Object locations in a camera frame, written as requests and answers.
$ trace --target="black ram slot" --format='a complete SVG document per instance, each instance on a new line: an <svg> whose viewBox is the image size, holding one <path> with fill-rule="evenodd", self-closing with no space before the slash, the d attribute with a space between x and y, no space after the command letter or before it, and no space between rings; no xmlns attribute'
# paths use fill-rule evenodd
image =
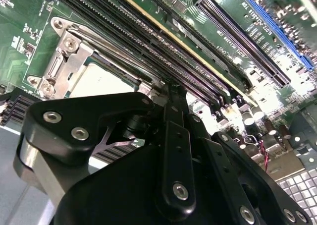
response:
<svg viewBox="0 0 317 225"><path fill-rule="evenodd" d="M179 46L173 44L167 36L164 36L162 33L160 33L160 31L156 29L153 24L150 24L147 19L143 17L142 19L140 19L138 16L136 16L136 14L132 14L132 16L136 18L136 20L130 19L129 16L126 15L126 13L121 12L120 9L115 7L115 5L110 2L110 0L84 1L90 3L90 5L96 11L101 13L103 16L117 25L120 29L125 31L128 35L133 36L133 38L135 39L138 39L139 43L143 45L145 44L148 48L156 49L156 51L158 49L163 49L165 55L164 53L161 53L161 55L165 56L165 58L167 58L169 61L173 61L173 65L178 65L180 67L186 65L191 74L194 75L199 81L201 81L205 85L205 87L209 88L211 92L213 92L214 98L218 98L219 96L217 95L222 95L222 93L216 87L212 87L213 82L210 81L211 77L203 77L201 72L197 72L198 62L190 63L189 61L187 61L188 59L193 60L192 57L190 57L189 54L187 54L186 52L182 51ZM125 5L124 9L128 12L132 12L132 9L129 5ZM157 38L154 38L153 34L159 35L159 37L161 39L164 39L164 41L158 41ZM183 59L177 58L175 57L175 55L171 56L170 51L173 49L177 49L176 51L174 51L174 54L181 54L180 57L182 57Z"/></svg>
<svg viewBox="0 0 317 225"><path fill-rule="evenodd" d="M245 34L245 31L214 0L198 0L195 6L279 88L290 83L290 79L278 65L258 47L250 36Z"/></svg>
<svg viewBox="0 0 317 225"><path fill-rule="evenodd" d="M202 99L204 102L214 102L216 103L217 100L213 99L213 95L210 94L210 92L206 91L205 87L202 86L194 77L188 74L187 71L184 71L183 69L176 69L172 68L167 70L166 63L162 61L160 58L158 59L158 56L154 57L153 53L150 53L148 49L142 48L136 42L131 39L130 37L127 37L126 35L122 34L120 30L116 28L115 25L113 25L111 22L107 21L107 19L101 18L99 13L97 13L95 10L91 9L89 6L82 3L81 0L60 0L63 4L67 5L69 8L71 8L74 12L76 12L79 16L84 18L85 20L89 22L93 22L96 29L103 32L106 36L111 36L112 40L115 39L116 45L120 45L120 42L122 42L122 46L124 48L128 48L130 52L134 52L136 56L142 56L150 58L153 62L153 66L160 66L161 72L165 72L165 78L171 79L170 77L173 76L179 83L182 83L188 88L188 90L191 91L194 95L198 95L200 99Z"/></svg>

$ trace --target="pcie slot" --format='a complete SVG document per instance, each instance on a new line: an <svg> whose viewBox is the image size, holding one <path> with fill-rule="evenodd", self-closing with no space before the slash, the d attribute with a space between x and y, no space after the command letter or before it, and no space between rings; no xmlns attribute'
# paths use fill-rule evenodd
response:
<svg viewBox="0 0 317 225"><path fill-rule="evenodd" d="M195 6L279 88L290 83L284 72L214 0L198 0Z"/></svg>
<svg viewBox="0 0 317 225"><path fill-rule="evenodd" d="M211 75L209 71L203 68L203 66L197 62L192 56L183 51L179 46L174 44L168 36L164 35L160 32L160 29L155 25L151 24L145 17L142 15L137 15L133 13L132 8L122 2L121 0L116 0L120 2L120 7L124 7L126 12L123 12L121 9L118 9L113 5L110 0L85 0L91 3L100 3L94 4L94 9L103 15L107 15L108 18L111 18L112 14L112 22L115 22L117 26L121 29L124 29L126 32L130 31L131 34L141 40L142 42L147 43L148 45L152 45L153 48L156 48L157 51L163 50L166 55L169 56L170 61L173 61L174 64L178 64L180 66L187 65L192 68L192 74L199 78L205 85L211 88L215 94L221 95L221 92L216 88L224 88L227 90L226 86L222 84L222 82L218 81L215 76ZM170 51L173 51L174 54L177 54L179 58L175 56L171 56Z"/></svg>
<svg viewBox="0 0 317 225"><path fill-rule="evenodd" d="M302 62L302 64L308 69L313 70L313 66L309 61L297 51L294 44L288 39L284 32L278 27L274 20L265 12L265 10L259 6L254 0L247 0L249 4L256 10L265 23L274 31L274 33L280 38L280 40L290 49L293 54Z"/></svg>
<svg viewBox="0 0 317 225"><path fill-rule="evenodd" d="M164 12L166 12L169 16L171 16L173 19L175 19L190 35L192 35L195 39L200 42L200 45L203 45L206 47L207 55L211 55L212 58L218 59L222 61L222 64L228 66L231 69L234 69L237 74L239 74L239 77L241 79L246 79L245 75L243 75L240 72L240 69L238 69L232 62L230 62L226 57L224 57L217 48L210 42L204 35L202 35L200 32L194 30L190 24L182 17L180 16L174 9L170 8L163 0L153 0Z"/></svg>
<svg viewBox="0 0 317 225"><path fill-rule="evenodd" d="M83 2L82 0L60 0L63 4L71 8L83 19L88 22L93 22L94 26L106 36L110 36L109 40L115 39L114 44L122 47L124 49L129 49L131 53L140 56L139 59L145 59L151 65L159 67L161 72L164 72L164 77L170 79L173 76L178 80L179 83L184 84L193 94L198 95L200 99L205 102L210 100L215 101L214 94L208 90L208 87L198 82L195 77L193 77L189 72L175 67L168 60L161 57L155 51L150 51L147 48L144 48L139 45L140 41L138 39L133 39L133 36L127 36L122 33L121 30L117 28L111 21L108 19L102 18L100 13L93 10L89 4Z"/></svg>

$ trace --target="capacitor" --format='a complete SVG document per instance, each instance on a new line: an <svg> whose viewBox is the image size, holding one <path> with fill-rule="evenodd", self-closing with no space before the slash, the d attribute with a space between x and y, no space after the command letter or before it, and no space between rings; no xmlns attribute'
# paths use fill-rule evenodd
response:
<svg viewBox="0 0 317 225"><path fill-rule="evenodd" d="M254 118L255 121L258 121L259 119L264 117L264 113L263 113L263 111L261 110L261 108L259 106L252 107L251 108L251 112L253 114L253 118Z"/></svg>
<svg viewBox="0 0 317 225"><path fill-rule="evenodd" d="M279 133L281 134L281 136L285 139L291 139L292 135L291 133L289 132L288 128L282 124L278 127L278 131Z"/></svg>
<svg viewBox="0 0 317 225"><path fill-rule="evenodd" d="M254 118L252 117L252 115L248 111L246 111L242 114L242 120L243 120L244 124L247 126L252 125L254 123Z"/></svg>
<svg viewBox="0 0 317 225"><path fill-rule="evenodd" d="M264 126L267 129L269 135L275 135L276 134L276 129L275 129L273 123L270 120L266 120L264 122Z"/></svg>
<svg viewBox="0 0 317 225"><path fill-rule="evenodd" d="M247 145L246 145L245 142L244 142L243 136L238 135L238 139L239 139L239 142L238 142L239 147L240 147L242 150L245 149L245 148L247 147Z"/></svg>

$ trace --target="screw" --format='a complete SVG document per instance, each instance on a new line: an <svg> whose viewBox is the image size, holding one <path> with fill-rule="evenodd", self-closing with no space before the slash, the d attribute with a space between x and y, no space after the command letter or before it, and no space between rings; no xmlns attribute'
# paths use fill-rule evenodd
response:
<svg viewBox="0 0 317 225"><path fill-rule="evenodd" d="M49 123L58 123L61 121L61 115L57 112L48 111L43 114L43 119Z"/></svg>
<svg viewBox="0 0 317 225"><path fill-rule="evenodd" d="M146 105L148 105L150 102L148 101L148 100L146 100L146 99L142 99L142 102L144 103L144 104L146 104Z"/></svg>
<svg viewBox="0 0 317 225"><path fill-rule="evenodd" d="M225 142L229 141L228 137L227 137L226 135L224 135L224 134L221 135L221 138L222 138Z"/></svg>
<svg viewBox="0 0 317 225"><path fill-rule="evenodd" d="M296 222L294 215L288 209L284 209L284 214L286 215L289 221L293 223Z"/></svg>
<svg viewBox="0 0 317 225"><path fill-rule="evenodd" d="M200 118L197 117L196 115L193 115L193 119L194 119L196 122L200 122Z"/></svg>
<svg viewBox="0 0 317 225"><path fill-rule="evenodd" d="M77 50L78 48L78 44L77 42L72 39L72 38L67 38L65 41L64 41L64 45L66 47L66 49L69 51L69 52L74 52Z"/></svg>
<svg viewBox="0 0 317 225"><path fill-rule="evenodd" d="M248 224L252 225L256 222L251 211L243 205L240 207L240 214Z"/></svg>
<svg viewBox="0 0 317 225"><path fill-rule="evenodd" d="M38 81L37 79L33 78L33 77L28 77L28 81L32 84L32 85L37 85Z"/></svg>
<svg viewBox="0 0 317 225"><path fill-rule="evenodd" d="M186 187L180 183L175 183L173 185L173 192L175 196L180 200L187 200L188 199L188 191Z"/></svg>
<svg viewBox="0 0 317 225"><path fill-rule="evenodd" d="M89 137L88 131L82 127L73 128L71 135L79 141L85 141Z"/></svg>
<svg viewBox="0 0 317 225"><path fill-rule="evenodd" d="M299 211L295 211L296 212L296 214L297 214L297 216L303 221L303 222L305 222L305 223L307 223L307 219L305 218L305 216L301 213L301 212L299 212Z"/></svg>
<svg viewBox="0 0 317 225"><path fill-rule="evenodd" d="M178 109L175 106L172 106L172 110L174 110L175 112L178 112Z"/></svg>
<svg viewBox="0 0 317 225"><path fill-rule="evenodd" d="M62 29L63 28L63 23L59 20L54 21L54 27L57 29Z"/></svg>

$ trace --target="green circuit board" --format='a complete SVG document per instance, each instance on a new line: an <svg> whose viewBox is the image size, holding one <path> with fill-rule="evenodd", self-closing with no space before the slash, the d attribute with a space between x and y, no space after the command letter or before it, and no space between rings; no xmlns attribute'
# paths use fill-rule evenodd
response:
<svg viewBox="0 0 317 225"><path fill-rule="evenodd" d="M276 64L291 79L291 83L279 89L268 81L258 81L261 72L257 72L254 63L232 44L219 29L194 6L196 0L161 0L179 16L170 15L153 0L127 0L138 6L143 14L153 18L164 31L177 38L188 51L199 57L199 61L216 70L219 75L242 92L255 100L276 123L289 121L293 113L315 99L316 74L302 69L302 64L274 35L270 28L252 12L246 0L216 0L218 4L258 42ZM54 52L59 36L50 26L50 19L60 16L87 23L75 12L58 0L0 0L0 84L17 86L34 93L28 85L27 75L42 76ZM217 49L234 68L221 65L204 50L192 36L184 33L177 24L184 19L193 29ZM244 73L253 84L251 91L246 91L238 73Z"/></svg>

